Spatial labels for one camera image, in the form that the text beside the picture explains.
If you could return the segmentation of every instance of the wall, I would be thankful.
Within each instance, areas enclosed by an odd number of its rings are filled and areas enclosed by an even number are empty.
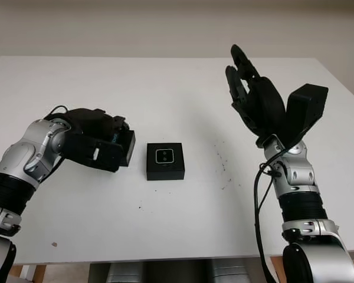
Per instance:
[[[354,94],[354,0],[0,1],[0,55],[229,57],[235,42],[316,57]]]

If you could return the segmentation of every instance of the floor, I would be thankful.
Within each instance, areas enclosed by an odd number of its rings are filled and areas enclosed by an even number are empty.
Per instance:
[[[87,283],[89,264],[47,265],[44,283]]]

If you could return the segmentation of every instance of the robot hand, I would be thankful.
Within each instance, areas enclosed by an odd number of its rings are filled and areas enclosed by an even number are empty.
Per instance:
[[[26,203],[63,160],[111,172],[129,164],[135,134],[123,117],[84,108],[54,113],[57,108],[31,123],[0,161],[0,235],[19,231]],[[15,254],[15,245],[0,237],[0,282],[6,281]]]
[[[274,184],[284,223],[283,237],[289,243],[283,251],[288,283],[354,283],[354,264],[334,221],[327,218],[314,170],[301,140],[321,118],[328,89],[305,84],[290,94],[287,109],[273,83],[261,77],[236,45],[231,54],[237,67],[225,70],[232,106],[245,125],[258,136],[267,161],[260,166],[254,182],[255,234],[265,278],[275,282],[264,258],[260,232],[260,209]],[[258,180],[267,168],[272,177],[258,202]]]

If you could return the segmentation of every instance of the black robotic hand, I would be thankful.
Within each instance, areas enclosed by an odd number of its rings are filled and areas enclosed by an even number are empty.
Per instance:
[[[303,85],[290,94],[286,110],[273,83],[258,74],[239,46],[232,46],[231,55],[237,69],[228,66],[225,75],[232,106],[258,136],[257,146],[264,147],[272,135],[277,136],[285,148],[297,144],[323,115],[328,88]]]

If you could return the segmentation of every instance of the wire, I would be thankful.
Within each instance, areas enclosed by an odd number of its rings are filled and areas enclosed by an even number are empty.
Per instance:
[[[68,112],[68,108],[66,107],[66,106],[64,106],[64,105],[58,105],[57,107],[54,107],[54,109],[52,109],[51,111],[50,111],[50,113],[49,113],[49,115],[50,114],[53,114],[57,109],[59,109],[59,108],[63,108],[64,110],[65,110],[65,112]]]
[[[267,187],[267,190],[266,190],[266,192],[265,192],[265,194],[264,194],[264,196],[263,196],[263,198],[262,198],[262,200],[261,200],[261,202],[260,202],[260,205],[258,206],[258,212],[259,212],[259,213],[260,213],[262,204],[264,203],[264,201],[265,201],[265,199],[266,199],[266,196],[267,196],[267,194],[269,193],[269,190],[270,190],[270,188],[271,188],[271,185],[273,184],[273,181],[274,181],[274,177],[271,177],[271,178],[270,178],[270,183],[269,183],[269,185],[268,185],[268,187]]]
[[[261,201],[261,204],[258,205],[258,183],[260,181],[260,177],[261,174],[265,173],[265,169],[266,167],[270,166],[271,163],[273,161],[275,161],[275,159],[279,158],[280,156],[282,156],[283,154],[285,154],[286,152],[288,152],[289,149],[284,149],[280,152],[278,152],[277,154],[275,154],[272,158],[270,158],[268,161],[266,161],[265,163],[261,164],[260,169],[258,170],[255,179],[254,179],[254,187],[253,187],[253,197],[254,197],[254,227],[255,227],[255,238],[257,240],[257,247],[258,247],[258,251],[260,253],[260,257],[261,257],[261,265],[262,265],[262,269],[264,271],[264,275],[266,278],[266,281],[268,283],[276,283],[274,280],[274,277],[272,276],[272,274],[270,273],[267,265],[266,265],[266,261],[265,261],[265,254],[264,254],[264,248],[262,245],[262,239],[261,239],[261,229],[260,229],[260,209],[262,207],[262,204],[267,196],[268,191],[270,190],[271,184],[272,182],[270,182],[268,189],[265,192],[265,195],[263,197],[263,200]]]

